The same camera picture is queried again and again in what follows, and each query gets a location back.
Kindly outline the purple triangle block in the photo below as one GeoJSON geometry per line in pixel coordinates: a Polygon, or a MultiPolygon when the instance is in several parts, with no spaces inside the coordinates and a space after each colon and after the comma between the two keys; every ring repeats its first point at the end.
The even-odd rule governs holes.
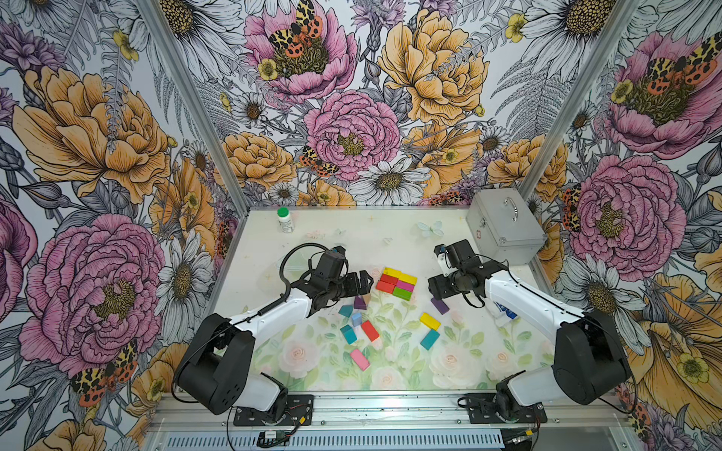
{"type": "Polygon", "coordinates": [[[353,301],[353,308],[357,310],[367,309],[367,303],[362,296],[355,297],[355,300],[353,301]]]}

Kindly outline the red block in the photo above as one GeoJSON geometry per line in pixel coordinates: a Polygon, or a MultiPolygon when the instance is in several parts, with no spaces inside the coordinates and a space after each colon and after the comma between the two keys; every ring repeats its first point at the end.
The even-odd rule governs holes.
{"type": "Polygon", "coordinates": [[[392,287],[396,287],[398,281],[398,278],[392,277],[389,274],[383,274],[380,278],[380,283],[391,285],[392,287]]]}
{"type": "Polygon", "coordinates": [[[396,285],[395,285],[394,283],[388,283],[388,282],[385,282],[385,281],[379,281],[379,282],[377,283],[377,285],[376,285],[376,289],[377,289],[378,291],[391,294],[391,293],[393,293],[394,290],[396,289],[396,285]]]}
{"type": "Polygon", "coordinates": [[[370,321],[364,321],[361,324],[361,328],[362,328],[364,334],[370,340],[370,342],[374,342],[380,337],[379,332],[377,331],[377,329],[373,326],[373,324],[370,321]]]}

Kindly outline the yellow block long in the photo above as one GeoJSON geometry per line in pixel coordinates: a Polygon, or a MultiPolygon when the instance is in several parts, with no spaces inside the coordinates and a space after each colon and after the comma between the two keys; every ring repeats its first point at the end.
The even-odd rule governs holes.
{"type": "Polygon", "coordinates": [[[396,279],[399,279],[402,275],[400,271],[391,268],[384,268],[383,274],[396,279]]]}

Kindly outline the magenta block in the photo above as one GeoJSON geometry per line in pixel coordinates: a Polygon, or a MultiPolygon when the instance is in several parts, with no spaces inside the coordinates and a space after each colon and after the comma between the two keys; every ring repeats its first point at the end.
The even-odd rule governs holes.
{"type": "Polygon", "coordinates": [[[414,288],[415,288],[415,286],[413,284],[403,282],[400,280],[397,282],[396,287],[398,289],[403,289],[404,291],[408,291],[408,292],[413,292],[414,288]]]}

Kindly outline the green block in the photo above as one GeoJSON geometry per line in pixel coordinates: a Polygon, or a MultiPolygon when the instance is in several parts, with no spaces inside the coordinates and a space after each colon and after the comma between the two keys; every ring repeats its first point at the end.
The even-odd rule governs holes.
{"type": "Polygon", "coordinates": [[[394,289],[392,291],[392,295],[397,298],[400,298],[404,301],[410,301],[411,297],[412,297],[411,291],[408,291],[407,289],[403,289],[400,287],[394,287],[394,289]]]}

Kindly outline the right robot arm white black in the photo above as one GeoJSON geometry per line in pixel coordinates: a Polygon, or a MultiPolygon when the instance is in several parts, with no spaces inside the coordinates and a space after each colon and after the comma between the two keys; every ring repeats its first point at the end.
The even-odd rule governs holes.
{"type": "Polygon", "coordinates": [[[498,383],[492,406],[501,421],[519,421],[524,409],[560,398],[589,405],[633,379],[609,316],[586,313],[535,289],[514,275],[507,264],[475,253],[467,240],[438,244],[434,255],[442,272],[428,280],[432,298],[475,295],[479,307],[501,304],[554,347],[551,366],[522,371],[498,383]]]}

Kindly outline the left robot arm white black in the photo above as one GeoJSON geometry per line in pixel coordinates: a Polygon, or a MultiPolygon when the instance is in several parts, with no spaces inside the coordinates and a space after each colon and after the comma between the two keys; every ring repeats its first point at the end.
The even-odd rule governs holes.
{"type": "Polygon", "coordinates": [[[284,291],[255,310],[231,318],[208,315],[180,362],[172,383],[214,415],[240,409],[266,424],[291,415],[288,389],[275,378],[251,372],[257,347],[276,334],[334,306],[363,296],[374,279],[351,272],[346,251],[306,242],[282,259],[279,278],[284,291]]]}

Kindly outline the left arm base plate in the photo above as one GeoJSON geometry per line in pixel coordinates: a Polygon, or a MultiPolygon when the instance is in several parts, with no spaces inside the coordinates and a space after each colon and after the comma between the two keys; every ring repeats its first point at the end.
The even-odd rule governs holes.
{"type": "Polygon", "coordinates": [[[267,412],[238,408],[232,422],[235,427],[307,427],[312,423],[314,401],[313,395],[282,396],[267,412]]]}

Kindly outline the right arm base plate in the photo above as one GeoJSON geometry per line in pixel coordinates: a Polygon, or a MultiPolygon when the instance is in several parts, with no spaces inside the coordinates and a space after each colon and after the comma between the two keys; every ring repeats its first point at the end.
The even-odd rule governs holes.
{"type": "Polygon", "coordinates": [[[505,394],[477,392],[462,395],[457,400],[466,411],[471,424],[544,424],[547,415],[543,404],[521,406],[505,394]]]}

